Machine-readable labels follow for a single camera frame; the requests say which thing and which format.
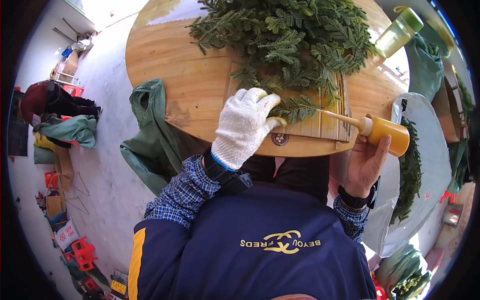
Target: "chalkboard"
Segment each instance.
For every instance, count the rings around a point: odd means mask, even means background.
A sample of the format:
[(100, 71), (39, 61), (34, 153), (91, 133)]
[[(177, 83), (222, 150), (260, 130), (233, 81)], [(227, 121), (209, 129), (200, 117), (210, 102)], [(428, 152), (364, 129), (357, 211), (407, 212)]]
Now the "chalkboard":
[(13, 91), (10, 118), (8, 121), (8, 155), (27, 156), (28, 123), (18, 116), (18, 103), (24, 94)]

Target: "black wristwatch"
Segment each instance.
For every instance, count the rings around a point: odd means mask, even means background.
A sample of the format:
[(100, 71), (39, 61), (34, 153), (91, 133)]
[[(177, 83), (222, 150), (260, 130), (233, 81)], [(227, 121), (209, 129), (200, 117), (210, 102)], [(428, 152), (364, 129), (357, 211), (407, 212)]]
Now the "black wristwatch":
[(360, 209), (367, 205), (368, 208), (373, 209), (375, 207), (375, 201), (377, 200), (379, 183), (380, 177), (370, 188), (370, 193), (368, 194), (367, 198), (352, 197), (341, 185), (338, 187), (338, 194), (340, 195), (340, 198), (342, 198), (343, 203), (345, 203), (348, 207)]
[(204, 153), (204, 170), (208, 178), (220, 183), (220, 190), (216, 195), (235, 195), (253, 185), (249, 173), (243, 174), (240, 170), (230, 170), (212, 157), (212, 147)]

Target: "person in red jacket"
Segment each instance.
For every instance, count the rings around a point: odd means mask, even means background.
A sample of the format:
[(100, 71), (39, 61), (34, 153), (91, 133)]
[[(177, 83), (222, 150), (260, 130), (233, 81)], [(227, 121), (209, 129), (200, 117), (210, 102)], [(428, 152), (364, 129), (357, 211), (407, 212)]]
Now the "person in red jacket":
[(55, 113), (59, 117), (93, 115), (98, 122), (102, 110), (101, 106), (96, 106), (95, 101), (71, 96), (53, 80), (29, 86), (19, 103), (21, 117), (30, 123), (35, 131), (40, 128), (43, 114)]

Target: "jacket logo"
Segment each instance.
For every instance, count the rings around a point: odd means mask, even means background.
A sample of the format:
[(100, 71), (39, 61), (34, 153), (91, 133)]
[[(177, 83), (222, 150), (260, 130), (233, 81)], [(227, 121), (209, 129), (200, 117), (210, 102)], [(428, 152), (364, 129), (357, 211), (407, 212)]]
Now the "jacket logo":
[[(287, 238), (287, 239), (293, 239), (291, 241), (293, 249), (288, 249), (290, 246), (290, 242), (287, 242), (287, 240), (284, 241), (277, 241), (276, 245), (278, 247), (274, 247), (274, 241), (275, 240), (280, 240), (281, 238)], [(274, 233), (274, 234), (269, 234), (266, 237), (264, 237), (265, 242), (251, 242), (251, 241), (245, 241), (241, 240), (240, 241), (240, 246), (241, 247), (264, 247), (265, 251), (275, 251), (275, 252), (282, 252), (285, 254), (294, 254), (297, 253), (300, 248), (304, 247), (314, 247), (314, 246), (320, 246), (320, 240), (315, 240), (315, 241), (310, 241), (310, 242), (303, 242), (301, 240), (297, 240), (301, 238), (301, 234), (298, 230), (289, 230), (284, 233)]]

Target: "round wooden table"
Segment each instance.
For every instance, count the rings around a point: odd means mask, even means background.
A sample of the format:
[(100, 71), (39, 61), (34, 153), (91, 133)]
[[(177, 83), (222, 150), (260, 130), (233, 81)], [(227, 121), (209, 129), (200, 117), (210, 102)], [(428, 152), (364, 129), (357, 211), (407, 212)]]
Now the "round wooden table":
[[(375, 41), (391, 24), (390, 20), (373, 0), (354, 1), (367, 13), (369, 31)], [(193, 18), (206, 15), (200, 7), (196, 0), (150, 0), (130, 31), (125, 63), (133, 87), (154, 78), (163, 80), (167, 96), (166, 122), (213, 142), (224, 100), (235, 93), (230, 84), (232, 51), (210, 49), (204, 56), (190, 43), (194, 39), (185, 26), (190, 25)], [(371, 58), (366, 64), (360, 73), (347, 77), (352, 117), (361, 118), (371, 113), (389, 120), (389, 103), (408, 91), (410, 76), (405, 49), (386, 60), (379, 56)], [(256, 153), (322, 156), (349, 150), (354, 143), (355, 136), (350, 142), (336, 142), (290, 134), (288, 142), (278, 146), (269, 134)]]

